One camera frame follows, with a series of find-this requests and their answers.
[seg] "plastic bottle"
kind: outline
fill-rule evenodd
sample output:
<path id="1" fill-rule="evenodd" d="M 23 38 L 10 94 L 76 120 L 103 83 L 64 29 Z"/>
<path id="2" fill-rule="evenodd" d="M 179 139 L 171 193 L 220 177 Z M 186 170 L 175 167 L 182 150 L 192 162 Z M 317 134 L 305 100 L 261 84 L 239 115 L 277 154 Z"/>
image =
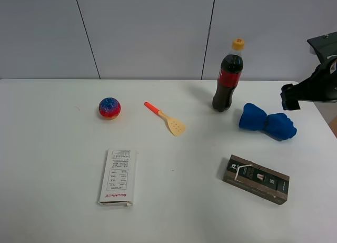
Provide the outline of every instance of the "plastic bottle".
<path id="1" fill-rule="evenodd" d="M 232 50 L 221 62 L 217 88 L 212 101 L 213 108 L 219 112 L 228 110 L 231 106 L 232 95 L 243 69 L 241 57 L 243 48 L 244 40 L 241 38 L 235 39 L 232 44 Z"/>

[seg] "white table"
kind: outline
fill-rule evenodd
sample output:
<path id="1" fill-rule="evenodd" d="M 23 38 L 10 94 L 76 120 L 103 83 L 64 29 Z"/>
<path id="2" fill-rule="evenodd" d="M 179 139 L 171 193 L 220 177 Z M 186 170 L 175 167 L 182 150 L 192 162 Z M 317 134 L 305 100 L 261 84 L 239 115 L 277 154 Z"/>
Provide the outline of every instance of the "white table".
<path id="1" fill-rule="evenodd" d="M 278 142 L 237 126 L 243 105 L 283 112 L 287 82 L 240 81 L 225 113 L 215 81 L 1 80 L 0 242 L 335 242 L 337 139 L 311 102 Z M 105 97 L 122 105 L 97 116 Z M 143 103 L 186 123 L 174 137 Z M 138 152 L 134 206 L 97 204 L 108 148 Z M 290 176 L 278 206 L 225 182 L 231 154 Z"/>

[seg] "white box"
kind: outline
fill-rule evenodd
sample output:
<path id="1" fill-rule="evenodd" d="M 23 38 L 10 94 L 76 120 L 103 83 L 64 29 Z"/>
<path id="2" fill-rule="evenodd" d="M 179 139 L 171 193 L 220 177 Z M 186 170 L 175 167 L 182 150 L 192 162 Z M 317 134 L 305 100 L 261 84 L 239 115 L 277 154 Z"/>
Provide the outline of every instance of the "white box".
<path id="1" fill-rule="evenodd" d="M 108 150 L 99 204 L 133 204 L 136 156 L 133 149 Z"/>

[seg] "blue bow-shaped toy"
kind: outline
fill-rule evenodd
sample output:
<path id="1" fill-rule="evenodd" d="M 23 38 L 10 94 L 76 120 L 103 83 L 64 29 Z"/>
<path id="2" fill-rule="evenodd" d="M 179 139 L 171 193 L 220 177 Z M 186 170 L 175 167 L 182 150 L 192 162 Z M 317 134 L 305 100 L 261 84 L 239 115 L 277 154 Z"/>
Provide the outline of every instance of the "blue bow-shaped toy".
<path id="1" fill-rule="evenodd" d="M 286 114 L 267 115 L 252 103 L 247 103 L 243 107 L 239 127 L 252 131 L 265 131 L 280 140 L 291 139 L 297 133 L 294 123 Z"/>

